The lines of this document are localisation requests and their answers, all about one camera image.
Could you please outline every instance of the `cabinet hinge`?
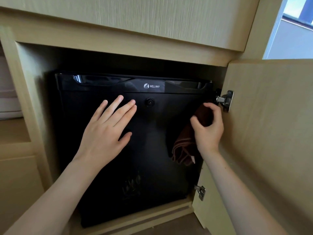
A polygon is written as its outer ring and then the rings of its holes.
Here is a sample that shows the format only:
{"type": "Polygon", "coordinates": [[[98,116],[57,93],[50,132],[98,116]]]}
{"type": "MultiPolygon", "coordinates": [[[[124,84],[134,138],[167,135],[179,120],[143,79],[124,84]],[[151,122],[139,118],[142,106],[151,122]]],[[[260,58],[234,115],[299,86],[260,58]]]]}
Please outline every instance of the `cabinet hinge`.
{"type": "Polygon", "coordinates": [[[199,198],[203,201],[205,196],[205,187],[204,186],[195,186],[195,190],[198,191],[199,198]]]}
{"type": "Polygon", "coordinates": [[[234,94],[235,93],[232,90],[228,90],[226,95],[216,97],[216,102],[221,103],[224,112],[229,112],[234,94]]]}

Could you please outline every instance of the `towel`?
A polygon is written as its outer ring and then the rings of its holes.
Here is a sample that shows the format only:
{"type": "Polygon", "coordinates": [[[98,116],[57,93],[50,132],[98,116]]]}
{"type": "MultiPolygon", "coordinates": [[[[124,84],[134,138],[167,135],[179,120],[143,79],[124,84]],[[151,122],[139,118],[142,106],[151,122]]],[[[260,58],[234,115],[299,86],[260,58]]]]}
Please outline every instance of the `towel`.
{"type": "MultiPolygon", "coordinates": [[[[199,106],[194,115],[197,116],[199,122],[203,126],[207,127],[212,124],[213,112],[210,108],[205,107],[203,104],[199,106]]],[[[186,166],[196,163],[198,158],[201,158],[196,145],[195,132],[190,121],[188,121],[175,141],[172,154],[172,160],[174,162],[177,162],[178,164],[184,163],[186,166]]]]}

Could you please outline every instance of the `wellway logo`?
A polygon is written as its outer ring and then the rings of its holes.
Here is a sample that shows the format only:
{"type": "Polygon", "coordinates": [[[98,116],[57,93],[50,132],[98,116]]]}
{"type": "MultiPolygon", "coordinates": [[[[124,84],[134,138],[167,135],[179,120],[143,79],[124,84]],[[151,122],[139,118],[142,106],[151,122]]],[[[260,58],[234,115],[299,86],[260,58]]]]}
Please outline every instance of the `wellway logo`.
{"type": "Polygon", "coordinates": [[[143,88],[149,88],[149,87],[150,87],[150,88],[160,88],[159,85],[150,85],[150,86],[149,86],[148,83],[146,83],[146,84],[143,85],[143,88]]]}

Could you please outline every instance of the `mini fridge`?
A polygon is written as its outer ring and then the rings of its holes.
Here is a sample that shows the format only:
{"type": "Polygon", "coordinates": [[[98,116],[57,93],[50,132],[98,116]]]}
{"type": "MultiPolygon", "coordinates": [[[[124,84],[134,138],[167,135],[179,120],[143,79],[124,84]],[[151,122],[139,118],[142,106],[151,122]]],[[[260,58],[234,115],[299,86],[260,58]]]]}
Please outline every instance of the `mini fridge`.
{"type": "Polygon", "coordinates": [[[202,102],[213,97],[212,82],[142,75],[54,72],[52,106],[61,169],[75,156],[93,113],[106,99],[135,99],[137,112],[123,134],[128,145],[105,166],[81,198],[81,225],[88,227],[184,199],[197,184],[202,161],[185,166],[171,160],[179,133],[202,102]]]}

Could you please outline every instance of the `window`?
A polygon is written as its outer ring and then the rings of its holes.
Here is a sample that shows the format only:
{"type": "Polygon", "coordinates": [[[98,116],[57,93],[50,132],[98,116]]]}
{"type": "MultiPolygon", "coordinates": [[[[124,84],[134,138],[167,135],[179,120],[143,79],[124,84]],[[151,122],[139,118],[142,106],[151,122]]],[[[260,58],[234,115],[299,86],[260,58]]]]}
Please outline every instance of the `window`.
{"type": "Polygon", "coordinates": [[[313,29],[313,0],[288,0],[283,19],[313,29]]]}

